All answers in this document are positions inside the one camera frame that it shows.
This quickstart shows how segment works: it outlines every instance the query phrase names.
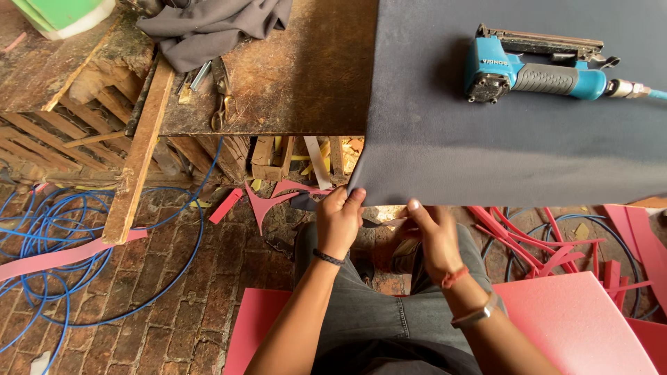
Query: tangled blue cable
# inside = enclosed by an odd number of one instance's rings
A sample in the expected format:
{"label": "tangled blue cable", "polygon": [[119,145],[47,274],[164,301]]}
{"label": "tangled blue cable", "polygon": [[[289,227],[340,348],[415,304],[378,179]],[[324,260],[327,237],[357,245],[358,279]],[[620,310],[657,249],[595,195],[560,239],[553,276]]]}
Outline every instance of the tangled blue cable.
{"label": "tangled blue cable", "polygon": [[[510,208],[506,208],[505,209],[505,217],[508,218],[509,220],[511,220],[514,216],[520,215],[523,212],[525,212],[526,210],[528,210],[528,208],[524,208],[521,211],[513,214],[512,216],[508,216],[509,213],[510,213]],[[628,261],[630,262],[630,267],[632,268],[632,273],[633,273],[633,276],[634,276],[634,282],[638,283],[638,282],[641,281],[640,277],[639,277],[639,271],[637,270],[637,263],[634,261],[634,257],[632,256],[632,253],[630,253],[630,250],[628,249],[628,246],[625,244],[625,242],[623,242],[621,237],[619,237],[619,235],[616,234],[616,232],[614,232],[614,230],[612,230],[612,228],[609,228],[605,223],[603,223],[599,220],[599,219],[608,219],[606,216],[584,215],[584,214],[566,214],[566,215],[562,215],[562,216],[559,216],[558,218],[556,218],[556,221],[559,222],[559,221],[562,221],[562,220],[576,219],[576,218],[588,219],[588,220],[598,224],[602,228],[604,228],[607,232],[609,232],[614,237],[614,239],[621,245],[621,248],[623,248],[623,251],[625,252],[626,256],[628,257]],[[545,223],[545,224],[542,224],[541,226],[535,227],[530,232],[528,232],[527,234],[528,235],[533,234],[535,231],[538,231],[542,228],[546,228],[546,231],[544,233],[544,240],[548,241],[549,237],[552,234],[552,230],[553,230],[553,227],[552,227],[551,223]],[[494,239],[491,238],[489,240],[489,242],[486,244],[486,246],[484,247],[484,250],[482,250],[482,259],[486,258],[486,254],[488,253],[489,248],[491,247],[491,245],[493,243],[494,243]],[[526,271],[525,267],[523,266],[523,264],[518,259],[519,258],[516,255],[516,253],[514,253],[514,250],[512,250],[512,252],[510,253],[510,260],[507,263],[507,270],[506,270],[506,273],[505,273],[505,282],[510,281],[510,275],[512,274],[512,264],[514,263],[514,260],[517,260],[517,263],[519,264],[521,269],[524,271],[525,274],[527,274],[527,271]],[[634,305],[632,306],[631,315],[632,315],[633,318],[637,318],[640,298],[641,298],[641,294],[640,294],[640,291],[638,289],[637,292],[635,293]],[[649,310],[643,316],[641,316],[637,319],[645,320],[646,318],[651,316],[651,314],[658,311],[658,308],[660,308],[659,304],[656,305],[655,307],[653,307],[651,310]]]}
{"label": "tangled blue cable", "polygon": [[[213,160],[217,160],[217,157],[220,155],[222,142],[223,142],[223,137],[220,137],[220,141],[217,145],[217,151],[215,153],[215,157]],[[38,317],[42,317],[43,319],[46,319],[51,323],[63,326],[63,331],[60,335],[60,339],[58,340],[58,345],[56,346],[53,354],[51,355],[51,358],[49,360],[46,369],[42,373],[42,375],[44,375],[46,371],[48,371],[49,368],[51,367],[56,354],[58,353],[58,351],[60,351],[60,348],[62,347],[63,341],[65,339],[65,333],[68,328],[70,327],[84,328],[84,327],[99,326],[102,324],[114,322],[119,319],[123,319],[150,305],[156,299],[158,299],[160,296],[166,293],[166,291],[168,291],[174,284],[176,284],[178,279],[180,279],[180,277],[185,273],[186,269],[190,266],[190,263],[192,263],[192,259],[194,259],[197,250],[199,249],[199,244],[201,243],[201,237],[204,231],[204,214],[203,210],[201,209],[201,206],[199,205],[199,202],[197,201],[197,196],[199,195],[199,192],[206,184],[206,181],[208,181],[209,177],[211,176],[211,172],[213,171],[214,167],[215,167],[215,162],[211,163],[211,167],[209,168],[208,173],[206,173],[204,181],[192,194],[189,191],[185,189],[180,189],[178,187],[156,187],[141,193],[141,195],[143,195],[143,194],[148,194],[150,192],[154,192],[156,190],[176,190],[189,195],[190,198],[183,205],[183,207],[181,207],[180,210],[178,210],[168,218],[164,219],[163,221],[146,228],[141,228],[141,229],[133,228],[133,230],[148,230],[160,226],[165,222],[168,222],[178,214],[180,214],[181,211],[190,206],[191,202],[195,202],[195,204],[197,205],[197,209],[199,210],[199,235],[197,237],[197,243],[195,245],[195,249],[194,251],[192,251],[190,259],[188,259],[187,263],[184,265],[184,267],[181,269],[178,275],[176,275],[176,277],[171,281],[171,283],[166,285],[166,287],[164,287],[159,293],[154,295],[154,297],[152,297],[148,301],[144,302],[142,305],[120,316],[91,324],[70,324],[69,323],[70,300],[71,300],[70,295],[82,288],[85,288],[88,284],[90,284],[91,281],[93,281],[97,277],[97,275],[99,275],[102,269],[107,265],[107,262],[111,257],[111,252],[113,251],[113,248],[103,250],[102,252],[99,252],[94,256],[82,262],[79,262],[78,264],[71,264],[57,269],[53,268],[50,270],[44,270],[36,274],[21,275],[18,278],[11,278],[5,280],[0,285],[0,291],[1,291],[0,298],[2,298],[10,289],[14,288],[15,286],[19,285],[23,286],[23,294],[26,300],[28,301],[28,304],[32,308],[37,307],[37,311],[34,313],[32,319],[30,320],[30,322],[28,322],[28,324],[21,331],[21,333],[19,333],[7,345],[0,348],[0,352],[5,351],[6,349],[8,349],[8,347],[10,347],[16,341],[18,341],[18,339],[20,339],[20,337],[22,337],[22,335],[24,335],[28,331],[28,329],[30,329],[30,327]],[[73,245],[77,245],[79,242],[88,242],[94,240],[96,238],[95,231],[104,229],[104,226],[89,228],[84,224],[84,222],[86,221],[87,218],[90,219],[89,216],[91,214],[106,214],[109,212],[109,207],[104,202],[103,198],[112,198],[114,195],[113,192],[106,190],[84,191],[73,194],[71,196],[67,196],[59,200],[58,202],[54,203],[52,206],[48,205],[48,202],[50,200],[52,200],[53,198],[55,198],[56,196],[67,190],[68,189],[56,190],[55,192],[49,194],[35,209],[33,209],[33,206],[35,205],[35,193],[36,193],[35,190],[33,189],[31,194],[30,204],[24,216],[0,218],[0,221],[19,220],[19,223],[16,226],[17,229],[21,228],[21,226],[23,226],[25,223],[28,224],[28,230],[26,233],[21,233],[16,230],[0,228],[0,232],[7,233],[7,235],[0,240],[0,246],[10,236],[23,237],[23,243],[21,244],[19,255],[7,254],[1,248],[0,248],[0,253],[10,258],[29,258],[31,256],[36,256],[39,254],[46,254],[51,252],[57,252],[59,250],[64,250],[65,248],[70,248]],[[0,208],[0,216],[2,216],[2,213],[5,211],[7,204],[12,200],[15,194],[16,193],[12,193],[9,196],[9,199],[7,199],[7,201],[2,205],[2,208]],[[81,207],[68,210],[67,208],[71,206],[71,204],[76,200],[81,200]],[[96,206],[97,204],[99,204],[102,207],[102,209],[92,207],[91,204],[95,204]],[[74,220],[72,218],[79,214],[81,216],[78,220]],[[64,226],[66,224],[69,225],[73,224],[73,228]],[[64,238],[49,237],[49,233],[54,230],[67,231],[67,235],[65,235]],[[65,281],[65,278],[59,275],[59,274],[67,275],[71,274],[72,272],[82,272],[82,271],[83,274],[79,276],[74,282],[70,283],[73,285],[68,285],[68,283]],[[41,278],[43,281],[43,290],[36,291],[33,288],[35,283],[33,282],[31,285],[28,283],[28,281],[39,278]],[[55,280],[57,280],[63,286],[64,292],[49,293],[49,288],[47,283],[48,278],[54,278]],[[46,305],[46,303],[57,301],[63,298],[65,299],[65,319],[63,322],[54,320],[49,316],[46,316],[42,312],[42,310],[44,309],[44,305]]]}

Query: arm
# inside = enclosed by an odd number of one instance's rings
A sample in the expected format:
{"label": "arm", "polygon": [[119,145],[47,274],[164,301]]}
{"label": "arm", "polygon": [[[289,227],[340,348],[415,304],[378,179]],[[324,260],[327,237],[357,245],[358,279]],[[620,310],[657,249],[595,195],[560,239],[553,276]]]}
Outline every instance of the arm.
{"label": "arm", "polygon": [[[456,223],[447,208],[425,208],[419,201],[410,200],[403,215],[409,217],[404,235],[422,241],[424,266],[436,284],[447,273],[463,267]],[[489,300],[486,291],[469,274],[442,292],[455,318],[481,310]],[[484,374],[561,374],[499,310],[464,328],[463,333]]]}
{"label": "arm", "polygon": [[[357,189],[346,200],[339,187],[317,207],[317,249],[345,258],[362,224],[366,191]],[[339,266],[315,258],[294,293],[259,345],[245,370],[250,374],[310,374],[315,350]]]}

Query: hand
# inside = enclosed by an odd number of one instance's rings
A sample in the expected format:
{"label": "hand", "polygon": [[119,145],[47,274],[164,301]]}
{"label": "hand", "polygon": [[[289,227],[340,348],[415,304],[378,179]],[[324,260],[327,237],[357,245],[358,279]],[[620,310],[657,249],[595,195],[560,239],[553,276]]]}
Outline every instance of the hand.
{"label": "hand", "polygon": [[317,249],[343,260],[364,223],[362,202],[366,190],[355,189],[348,198],[345,186],[329,194],[317,205]]}
{"label": "hand", "polygon": [[441,283],[445,274],[463,268],[458,249],[456,221],[447,207],[424,207],[418,200],[412,199],[398,216],[408,217],[401,227],[403,237],[422,242],[424,266],[435,284]]}

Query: green container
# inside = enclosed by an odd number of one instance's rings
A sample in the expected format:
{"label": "green container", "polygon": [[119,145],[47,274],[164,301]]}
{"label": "green container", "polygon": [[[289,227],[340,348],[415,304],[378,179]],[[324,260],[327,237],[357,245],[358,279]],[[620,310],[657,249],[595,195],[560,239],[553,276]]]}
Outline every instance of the green container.
{"label": "green container", "polygon": [[115,0],[12,0],[30,23],[49,39],[65,39],[92,29],[108,17]]}

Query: gray jeans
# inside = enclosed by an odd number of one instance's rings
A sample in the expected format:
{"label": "gray jeans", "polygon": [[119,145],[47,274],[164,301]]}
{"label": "gray jeans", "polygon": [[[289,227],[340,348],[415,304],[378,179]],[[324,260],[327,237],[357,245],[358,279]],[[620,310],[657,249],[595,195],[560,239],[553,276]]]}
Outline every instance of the gray jeans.
{"label": "gray jeans", "polygon": [[[487,292],[491,281],[470,231],[456,225],[461,258],[470,275]],[[295,284],[303,276],[317,247],[315,223],[306,224],[295,240]],[[433,285],[422,262],[421,244],[416,248],[412,284],[408,297],[393,297],[366,286],[346,257],[333,283],[331,299],[317,343],[317,355],[348,342],[374,338],[411,338],[453,346],[472,354],[465,336],[450,325],[452,312],[440,287]],[[502,301],[500,308],[505,311]]]}

